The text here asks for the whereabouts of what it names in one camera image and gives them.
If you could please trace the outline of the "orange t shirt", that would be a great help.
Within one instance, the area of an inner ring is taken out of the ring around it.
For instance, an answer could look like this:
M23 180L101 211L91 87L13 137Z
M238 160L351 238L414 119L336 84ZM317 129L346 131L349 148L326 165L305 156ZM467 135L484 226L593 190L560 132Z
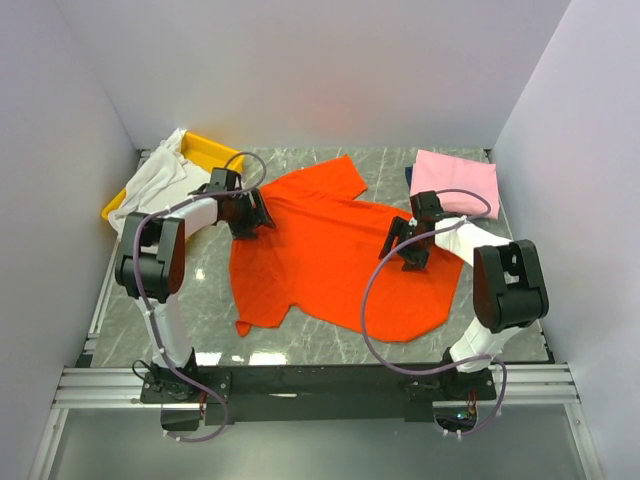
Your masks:
M240 336L279 327L292 307L383 342L409 342L447 322L462 260L436 249L423 271L403 271L393 257L375 275L392 219L409 215L359 200L366 189L349 156L261 187L276 228L231 247Z

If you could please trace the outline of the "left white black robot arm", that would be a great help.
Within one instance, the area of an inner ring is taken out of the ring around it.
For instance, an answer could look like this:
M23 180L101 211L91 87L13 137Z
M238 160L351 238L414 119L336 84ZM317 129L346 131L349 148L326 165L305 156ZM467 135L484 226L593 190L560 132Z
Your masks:
M116 254L115 280L139 307L153 345L146 383L179 402L193 399L203 383L178 299L186 240L219 222L235 240L255 239L261 226L276 227L259 188L247 188L239 173L216 167L207 183L177 204L128 214Z

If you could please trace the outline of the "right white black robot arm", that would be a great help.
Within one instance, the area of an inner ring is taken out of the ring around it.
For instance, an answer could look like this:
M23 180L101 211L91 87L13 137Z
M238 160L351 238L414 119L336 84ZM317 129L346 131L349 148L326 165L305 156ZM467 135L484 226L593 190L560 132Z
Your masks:
M412 195L412 218L393 218L379 260L385 265L397 255L404 271L423 271L441 249L472 267L474 318L445 352L443 365L428 371L439 375L444 395L460 399L514 335L547 315L549 298L534 243L510 240L475 225L475 219L489 215L491 205L468 190L459 192L478 200L484 209L470 216L446 212L439 196L449 192Z

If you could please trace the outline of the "blue folded t shirt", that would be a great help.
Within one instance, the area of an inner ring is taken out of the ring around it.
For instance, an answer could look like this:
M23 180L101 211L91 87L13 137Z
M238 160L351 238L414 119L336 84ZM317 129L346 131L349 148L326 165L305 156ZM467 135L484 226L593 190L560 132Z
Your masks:
M408 187L411 187L411 185L412 185L413 170L414 170L414 168L412 166L407 166L404 169L405 179L406 179L406 183L407 183Z

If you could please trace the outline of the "pink folded t shirt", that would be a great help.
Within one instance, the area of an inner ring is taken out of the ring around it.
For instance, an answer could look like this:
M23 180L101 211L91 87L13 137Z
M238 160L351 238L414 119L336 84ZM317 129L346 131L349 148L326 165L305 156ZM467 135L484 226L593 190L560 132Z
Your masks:
M448 189L462 189L481 196L491 207L487 217L499 217L500 202L495 165L419 150L412 167L410 195Z

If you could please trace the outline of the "yellow plastic tray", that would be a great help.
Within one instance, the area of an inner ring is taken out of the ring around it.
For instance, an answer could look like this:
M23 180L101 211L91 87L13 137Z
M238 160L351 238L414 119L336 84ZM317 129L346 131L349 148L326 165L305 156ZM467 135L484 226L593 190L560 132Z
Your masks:
M185 132L180 151L186 159L209 173L211 173L214 167L224 167L234 154L239 153L231 147L216 143L191 131ZM231 161L230 166L225 168L230 168L231 170L242 173L243 163L244 157L239 156ZM107 221L108 214L119 208L125 197L126 190L123 188L103 208L101 218Z

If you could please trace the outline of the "white t shirt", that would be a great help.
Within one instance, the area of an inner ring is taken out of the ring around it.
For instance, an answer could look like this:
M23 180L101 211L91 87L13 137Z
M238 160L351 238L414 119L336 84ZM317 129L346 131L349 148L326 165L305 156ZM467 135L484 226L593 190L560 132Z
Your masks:
M122 236L128 214L152 213L175 205L209 180L208 171L181 153L185 134L185 129L176 129L161 141L125 185L124 199L107 215L118 238Z

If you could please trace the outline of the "black base beam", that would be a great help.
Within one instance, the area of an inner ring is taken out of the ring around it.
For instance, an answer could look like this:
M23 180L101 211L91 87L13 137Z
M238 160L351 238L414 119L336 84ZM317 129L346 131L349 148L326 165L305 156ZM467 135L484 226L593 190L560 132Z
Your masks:
M472 374L447 371L409 377L382 365L201 366L200 383L216 392L205 397L194 387L156 373L145 376L143 405L163 406L162 423L170 430L195 430L233 423L402 419L431 422L437 402L494 400L490 370Z

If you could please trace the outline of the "aluminium frame rail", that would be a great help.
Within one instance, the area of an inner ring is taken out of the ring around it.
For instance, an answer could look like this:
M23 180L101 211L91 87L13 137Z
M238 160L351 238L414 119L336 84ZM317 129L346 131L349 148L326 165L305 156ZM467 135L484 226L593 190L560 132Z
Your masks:
M566 364L507 366L504 405L579 404L581 398ZM124 368L66 368L60 377L53 409L145 408L142 380Z

